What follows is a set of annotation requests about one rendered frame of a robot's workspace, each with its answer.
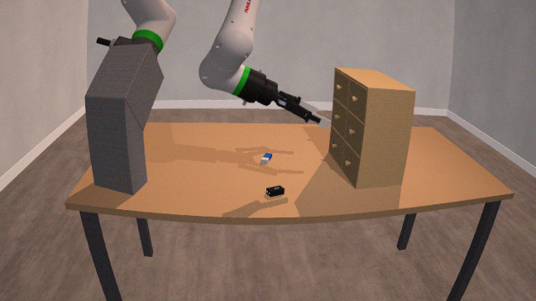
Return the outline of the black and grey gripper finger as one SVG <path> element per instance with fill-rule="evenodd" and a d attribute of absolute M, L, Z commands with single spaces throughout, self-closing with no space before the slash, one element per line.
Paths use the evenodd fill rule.
<path fill-rule="evenodd" d="M 289 98 L 286 94 L 282 93 L 281 96 L 289 99 L 289 101 L 286 100 L 285 98 L 279 98 L 278 103 L 276 105 L 288 110 L 289 112 L 292 112 L 293 114 L 297 115 L 298 117 L 303 118 L 305 120 L 305 122 L 310 121 L 310 122 L 312 122 L 312 123 L 314 123 L 314 124 L 316 124 L 316 125 L 318 125 L 320 127 L 325 128 L 325 129 L 329 128 L 329 126 L 331 124 L 331 121 L 329 121 L 328 119 L 326 119 L 324 117 L 319 116 L 318 114 L 316 114 L 314 112 L 310 112 L 309 110 L 305 109 L 304 107 L 301 107 L 300 105 L 295 103 L 292 98 Z M 306 115 L 306 113 L 307 113 L 307 115 Z M 306 115 L 306 117 L 305 117 L 305 115 Z"/>
<path fill-rule="evenodd" d="M 284 93 L 284 92 L 282 92 L 280 90 L 277 90 L 277 92 L 279 92 L 280 94 Z M 311 112 L 317 113 L 318 108 L 313 106 L 313 105 L 311 105 L 311 104 L 309 104 L 309 103 L 306 103 L 303 100 L 300 100 L 301 97 L 295 97 L 295 96 L 292 96 L 292 95 L 287 94 L 287 93 L 284 93 L 284 94 L 286 94 L 289 98 L 292 98 L 297 104 L 301 105 L 303 108 L 306 108 L 307 110 L 309 110 Z"/>

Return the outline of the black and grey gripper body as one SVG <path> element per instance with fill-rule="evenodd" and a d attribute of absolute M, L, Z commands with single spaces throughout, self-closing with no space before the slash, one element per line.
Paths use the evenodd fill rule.
<path fill-rule="evenodd" d="M 277 88 L 278 88 L 277 83 L 267 79 L 265 89 L 264 89 L 262 95 L 256 101 L 258 103 L 261 103 L 261 104 L 265 105 L 265 106 L 270 105 L 270 103 L 272 101 L 278 103 L 278 99 L 280 97 L 283 97 L 283 96 L 281 96 L 281 94 L 279 92 L 277 92 Z M 283 98 L 285 98 L 285 97 L 283 97 Z"/>

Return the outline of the small tan wooden chest of drawers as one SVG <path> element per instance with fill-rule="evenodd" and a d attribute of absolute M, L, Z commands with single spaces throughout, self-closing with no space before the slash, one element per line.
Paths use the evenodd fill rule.
<path fill-rule="evenodd" d="M 364 123 L 361 155 L 331 123 L 348 145 L 359 155 L 359 167 L 355 189 L 368 189 L 401 185 L 409 150 L 414 116 L 416 91 L 382 74 L 367 69 L 338 68 L 361 86 L 367 88 L 365 121 L 337 99 L 347 111 Z"/>

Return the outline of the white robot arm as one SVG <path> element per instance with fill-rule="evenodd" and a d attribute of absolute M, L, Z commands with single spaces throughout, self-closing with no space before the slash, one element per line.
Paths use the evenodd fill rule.
<path fill-rule="evenodd" d="M 99 37 L 97 43 L 109 48 L 151 44 L 157 58 L 176 23 L 174 10 L 164 0 L 121 0 L 121 3 L 136 24 L 132 38 L 119 36 L 110 41 Z M 261 0 L 231 1 L 212 48 L 199 66 L 199 78 L 206 87 L 242 98 L 243 106 L 259 99 L 266 86 L 266 75 L 261 69 L 256 71 L 242 64 L 253 49 L 260 4 Z"/>

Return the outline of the brown drawer front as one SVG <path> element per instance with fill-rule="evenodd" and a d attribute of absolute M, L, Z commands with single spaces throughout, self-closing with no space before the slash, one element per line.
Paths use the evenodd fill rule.
<path fill-rule="evenodd" d="M 345 141 L 342 159 L 342 169 L 344 170 L 348 178 L 352 181 L 352 183 L 355 185 L 355 187 L 357 182 L 359 161 L 359 155 Z"/>
<path fill-rule="evenodd" d="M 337 99 L 333 99 L 333 120 L 332 124 L 345 137 L 347 121 L 347 108 L 345 108 Z"/>
<path fill-rule="evenodd" d="M 361 143 L 363 137 L 364 123 L 362 123 L 350 111 L 347 112 L 347 129 L 345 139 L 361 155 Z"/>
<path fill-rule="evenodd" d="M 367 89 L 350 79 L 348 108 L 365 121 Z"/>
<path fill-rule="evenodd" d="M 335 130 L 335 128 L 332 127 L 329 151 L 340 166 L 342 165 L 343 146 L 344 146 L 344 139 Z"/>
<path fill-rule="evenodd" d="M 336 88 L 335 88 L 336 87 Z M 335 70 L 334 96 L 345 106 L 348 102 L 349 78 Z"/>

